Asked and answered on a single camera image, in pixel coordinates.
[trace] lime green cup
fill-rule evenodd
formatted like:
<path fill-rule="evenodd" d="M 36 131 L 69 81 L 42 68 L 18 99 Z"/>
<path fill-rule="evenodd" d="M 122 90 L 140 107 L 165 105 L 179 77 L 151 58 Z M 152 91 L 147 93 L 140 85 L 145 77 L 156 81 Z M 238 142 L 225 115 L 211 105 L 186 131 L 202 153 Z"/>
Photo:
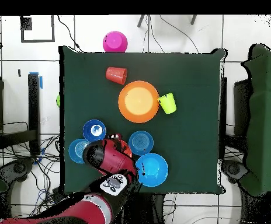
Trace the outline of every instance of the lime green cup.
<path fill-rule="evenodd" d="M 173 113 L 177 110 L 173 93 L 167 93 L 164 96 L 158 98 L 158 102 L 167 114 Z"/>
<path fill-rule="evenodd" d="M 57 96 L 57 105 L 58 105 L 58 108 L 60 108 L 60 95 Z"/>

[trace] red cup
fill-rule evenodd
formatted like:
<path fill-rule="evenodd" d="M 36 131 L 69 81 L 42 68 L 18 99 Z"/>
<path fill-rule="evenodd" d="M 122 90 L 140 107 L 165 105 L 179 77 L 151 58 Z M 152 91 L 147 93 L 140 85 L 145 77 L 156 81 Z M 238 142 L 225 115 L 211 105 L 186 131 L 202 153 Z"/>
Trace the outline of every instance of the red cup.
<path fill-rule="evenodd" d="M 106 79 L 123 85 L 126 81 L 127 69 L 108 67 L 106 70 Z"/>

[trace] yellow cup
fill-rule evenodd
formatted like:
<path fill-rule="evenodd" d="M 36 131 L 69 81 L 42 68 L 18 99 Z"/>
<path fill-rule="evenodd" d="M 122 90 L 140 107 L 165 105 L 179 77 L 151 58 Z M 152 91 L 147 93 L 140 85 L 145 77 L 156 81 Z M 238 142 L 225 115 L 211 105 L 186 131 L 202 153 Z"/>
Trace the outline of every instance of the yellow cup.
<path fill-rule="evenodd" d="M 173 113 L 174 111 L 177 110 L 173 93 L 168 93 L 158 98 L 158 102 L 160 103 L 162 109 L 167 114 Z"/>

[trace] blue plate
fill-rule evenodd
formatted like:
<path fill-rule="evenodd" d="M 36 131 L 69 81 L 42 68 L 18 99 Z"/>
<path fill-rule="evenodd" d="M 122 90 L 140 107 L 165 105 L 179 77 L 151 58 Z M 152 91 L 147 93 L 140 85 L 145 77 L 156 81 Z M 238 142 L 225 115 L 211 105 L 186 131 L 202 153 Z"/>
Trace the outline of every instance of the blue plate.
<path fill-rule="evenodd" d="M 153 138 L 147 131 L 136 131 L 129 137 L 128 145 L 138 156 L 147 154 L 153 148 Z"/>
<path fill-rule="evenodd" d="M 89 120 L 82 129 L 84 138 L 89 142 L 102 140 L 106 135 L 106 128 L 99 120 Z"/>
<path fill-rule="evenodd" d="M 137 162 L 139 182 L 147 187 L 162 184 L 168 176 L 168 164 L 160 155 L 149 153 L 141 156 Z"/>
<path fill-rule="evenodd" d="M 84 149 L 89 145 L 89 141 L 85 139 L 76 139 L 69 146 L 69 156 L 71 160 L 76 163 L 83 164 L 82 153 Z"/>

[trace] pink cup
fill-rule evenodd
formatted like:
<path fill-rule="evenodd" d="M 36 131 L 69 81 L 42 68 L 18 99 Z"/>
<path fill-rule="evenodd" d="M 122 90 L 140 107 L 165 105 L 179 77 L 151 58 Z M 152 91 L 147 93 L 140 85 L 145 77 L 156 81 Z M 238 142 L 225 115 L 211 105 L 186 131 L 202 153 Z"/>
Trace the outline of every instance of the pink cup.
<path fill-rule="evenodd" d="M 106 52 L 124 53 L 127 49 L 128 42 L 123 33 L 111 31 L 105 35 L 102 45 Z"/>

